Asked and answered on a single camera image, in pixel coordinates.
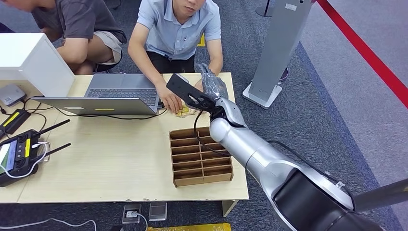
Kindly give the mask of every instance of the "yellow sign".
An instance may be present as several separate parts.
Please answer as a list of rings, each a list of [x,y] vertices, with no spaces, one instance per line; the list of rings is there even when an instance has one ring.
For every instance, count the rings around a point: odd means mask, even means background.
[[[200,43],[197,45],[197,47],[205,47],[204,34],[203,34],[203,36],[201,36]]]
[[[208,224],[208,225],[178,226],[178,227],[171,227],[171,228],[149,227],[148,231],[231,231],[231,226],[228,223],[223,223],[223,224]]]

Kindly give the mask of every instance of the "man's collar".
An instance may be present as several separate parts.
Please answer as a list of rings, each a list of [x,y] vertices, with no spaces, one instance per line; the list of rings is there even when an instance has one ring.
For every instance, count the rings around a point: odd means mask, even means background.
[[[166,12],[165,12],[164,19],[167,20],[167,21],[172,22],[173,17],[174,17],[174,14],[173,14],[173,0],[165,0],[165,1],[167,1],[167,6],[166,6]]]
[[[179,23],[173,13],[173,0],[166,0],[166,1],[167,1],[167,6],[166,6],[166,12],[164,15],[164,19],[167,21],[173,22],[175,24]],[[200,19],[200,10],[196,11],[194,15],[187,20],[187,22],[184,24],[184,27],[190,27],[192,25],[198,24],[199,19]]]

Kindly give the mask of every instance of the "white box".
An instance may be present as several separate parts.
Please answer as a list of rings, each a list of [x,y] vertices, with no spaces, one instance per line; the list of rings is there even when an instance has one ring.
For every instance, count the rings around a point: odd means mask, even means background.
[[[74,73],[43,33],[0,33],[0,80],[28,80],[46,97],[66,97]]]

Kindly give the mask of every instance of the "khaki shorts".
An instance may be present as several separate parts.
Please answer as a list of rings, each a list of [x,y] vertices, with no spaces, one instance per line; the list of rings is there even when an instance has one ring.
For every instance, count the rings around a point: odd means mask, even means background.
[[[120,54],[122,53],[122,43],[113,35],[111,32],[108,31],[95,31],[94,35],[98,36],[103,43],[112,49],[114,61],[110,63],[100,63],[100,65],[113,65],[117,64],[120,61]]]

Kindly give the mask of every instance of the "wooden table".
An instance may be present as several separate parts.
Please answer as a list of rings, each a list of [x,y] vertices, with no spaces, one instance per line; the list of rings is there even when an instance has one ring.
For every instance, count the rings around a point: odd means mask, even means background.
[[[183,74],[190,83],[199,74]],[[230,73],[219,75],[234,100]],[[78,76],[71,97],[82,97],[92,76]],[[70,119],[43,138],[51,147],[72,145],[51,156],[37,174],[6,188],[0,188],[0,203],[140,202],[140,201],[223,201],[226,216],[238,200],[248,199],[244,168],[233,158],[232,181],[176,188],[173,184],[171,130],[192,128],[194,115],[176,117],[170,112],[148,120],[119,120],[106,117],[67,117],[55,109],[44,112],[48,125]],[[31,116],[19,131],[39,129],[43,118]],[[197,127],[209,125],[203,114]]]

